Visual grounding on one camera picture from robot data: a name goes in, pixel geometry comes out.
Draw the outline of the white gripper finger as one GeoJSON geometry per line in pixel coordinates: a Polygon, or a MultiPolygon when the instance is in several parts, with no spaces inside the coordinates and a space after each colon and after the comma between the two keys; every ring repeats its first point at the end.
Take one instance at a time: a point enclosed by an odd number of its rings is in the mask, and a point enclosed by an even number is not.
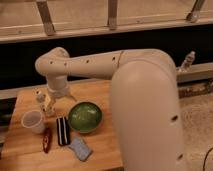
{"type": "Polygon", "coordinates": [[[77,99],[76,99],[73,95],[71,95],[71,94],[68,94],[68,95],[67,95],[67,98],[69,98],[69,99],[71,99],[71,100],[77,102],[77,99]]]}
{"type": "Polygon", "coordinates": [[[47,104],[47,112],[52,112],[53,106],[56,103],[56,100],[54,98],[50,98],[48,104],[47,104]]]}

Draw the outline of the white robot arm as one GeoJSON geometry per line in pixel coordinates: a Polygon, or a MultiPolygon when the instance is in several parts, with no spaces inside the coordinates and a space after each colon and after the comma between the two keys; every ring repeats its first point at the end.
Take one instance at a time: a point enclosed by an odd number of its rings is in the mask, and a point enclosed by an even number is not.
{"type": "Polygon", "coordinates": [[[51,98],[69,93],[69,75],[109,79],[109,104],[125,171],[187,171],[177,71],[159,49],[71,58],[57,47],[37,58],[51,98]]]}

